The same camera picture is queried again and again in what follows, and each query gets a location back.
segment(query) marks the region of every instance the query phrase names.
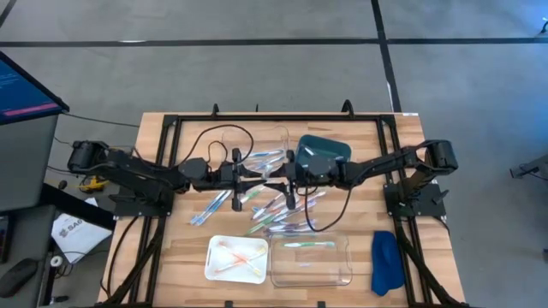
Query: computer monitor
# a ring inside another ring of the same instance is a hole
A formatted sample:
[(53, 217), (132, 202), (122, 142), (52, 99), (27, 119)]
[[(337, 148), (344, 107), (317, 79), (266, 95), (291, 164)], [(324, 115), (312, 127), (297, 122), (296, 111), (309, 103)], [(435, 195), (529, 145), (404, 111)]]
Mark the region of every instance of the computer monitor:
[(0, 125), (64, 111), (60, 98), (0, 51)]

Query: wooden tabletop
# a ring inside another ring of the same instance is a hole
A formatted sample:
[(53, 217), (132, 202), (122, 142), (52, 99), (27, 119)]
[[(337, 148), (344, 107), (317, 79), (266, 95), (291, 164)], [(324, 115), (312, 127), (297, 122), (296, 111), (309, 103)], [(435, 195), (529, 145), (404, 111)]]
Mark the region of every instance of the wooden tabletop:
[[(155, 161), (158, 139), (161, 131), (163, 113), (145, 113), (143, 115), (136, 147), (140, 154), (149, 161)], [(424, 140), (420, 119), (417, 115), (395, 114), (401, 146), (417, 145)], [(219, 121), (185, 122), (182, 127), (177, 162), (179, 163), (189, 152), (198, 134), (204, 129), (222, 124)], [(272, 133), (280, 126), (289, 132), (289, 147), (295, 148), (303, 134), (313, 134), (347, 143), (352, 148), (352, 161), (360, 162), (381, 155), (377, 136), (377, 128), (372, 122), (319, 122), (319, 121), (239, 121), (237, 123), (252, 132), (255, 144), (276, 144), (279, 135)], [(391, 147), (390, 134), (386, 131), (386, 139)], [(247, 149), (249, 141), (241, 133), (242, 149)], [(221, 140), (223, 129), (205, 134), (198, 143), (192, 157), (207, 157), (207, 146), (213, 140)], [(170, 142), (165, 151), (164, 163), (167, 163), (170, 153)], [(211, 161), (214, 166), (223, 159), (220, 147), (211, 148)], [(230, 209), (227, 200), (221, 209), (210, 217), (202, 226), (191, 226), (190, 219), (199, 214), (215, 197), (216, 192), (197, 193), (193, 190), (184, 195), (177, 195), (171, 217), (167, 219), (162, 255), (160, 258), (158, 282), (154, 306), (223, 306), (225, 300), (234, 301), (236, 307), (243, 306), (308, 306), (325, 301), (327, 306), (406, 306), (405, 290), (400, 287), (390, 290), (384, 297), (379, 297), (371, 291), (372, 235), (375, 230), (394, 231), (392, 219), (386, 214), (382, 185), (385, 178), (377, 176), (368, 179), (363, 185), (356, 187), (341, 221), (332, 227), (348, 236), (350, 256), (352, 259), (352, 281), (344, 287), (275, 287), (271, 282), (270, 272), (266, 281), (260, 285), (234, 283), (225, 281), (208, 281), (204, 276), (206, 252), (210, 238), (213, 235), (242, 236), (253, 224), (250, 221), (251, 207), (262, 206), (275, 192), (263, 191), (257, 198), (244, 205), (243, 212)], [(346, 192), (334, 188), (326, 189), (327, 194), (318, 201), (311, 218), (317, 219), (317, 227), (333, 221), (340, 213)], [(131, 219), (120, 220), (113, 234), (109, 261), (123, 230)], [(129, 230), (121, 250), (116, 258), (112, 279), (116, 288), (134, 266), (137, 246), (139, 244), (143, 219), (140, 218)], [(420, 240), (426, 264), (439, 282), (455, 299), (464, 301), (459, 275), (450, 244), (447, 230), (436, 220), (429, 217), (418, 217)], [(422, 300), (420, 283), (413, 263), (412, 269), (415, 296)], [(139, 299), (144, 300), (148, 267), (145, 268), (140, 283)], [(98, 300), (105, 300), (101, 292)]]

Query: teal container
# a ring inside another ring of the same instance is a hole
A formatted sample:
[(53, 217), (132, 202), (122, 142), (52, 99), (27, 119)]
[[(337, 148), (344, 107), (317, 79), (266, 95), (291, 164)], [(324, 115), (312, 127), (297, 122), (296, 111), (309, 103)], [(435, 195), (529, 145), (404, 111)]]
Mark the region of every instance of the teal container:
[(302, 136), (297, 145), (296, 162), (300, 165), (308, 165), (310, 157), (314, 155), (347, 162), (352, 156), (352, 149), (343, 142), (309, 134)]

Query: paper sheet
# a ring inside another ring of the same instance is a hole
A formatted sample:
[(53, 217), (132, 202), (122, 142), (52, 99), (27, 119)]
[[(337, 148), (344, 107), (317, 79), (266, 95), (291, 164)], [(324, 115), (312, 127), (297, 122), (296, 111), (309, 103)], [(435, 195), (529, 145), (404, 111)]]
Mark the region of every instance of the paper sheet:
[[(86, 202), (97, 206), (95, 198)], [(51, 237), (55, 240), (67, 260), (75, 264), (89, 253), (98, 243), (112, 234), (110, 230), (97, 227), (71, 215), (61, 214), (54, 222)]]

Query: white plastic tray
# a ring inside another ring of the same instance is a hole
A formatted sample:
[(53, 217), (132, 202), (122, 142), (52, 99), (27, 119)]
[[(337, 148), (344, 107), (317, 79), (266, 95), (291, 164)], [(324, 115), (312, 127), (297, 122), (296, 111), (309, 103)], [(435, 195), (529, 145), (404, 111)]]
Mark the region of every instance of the white plastic tray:
[[(222, 248), (219, 242), (224, 242), (233, 252), (240, 253), (248, 258), (256, 255), (263, 248), (265, 253), (249, 262), (259, 270), (259, 274), (253, 272), (249, 264), (238, 264), (222, 272), (216, 270), (238, 261), (228, 250)], [(205, 259), (205, 278), (211, 281), (233, 281), (246, 283), (263, 283), (266, 279), (268, 261), (268, 242), (263, 239), (245, 237), (215, 235), (209, 241), (207, 257)]]

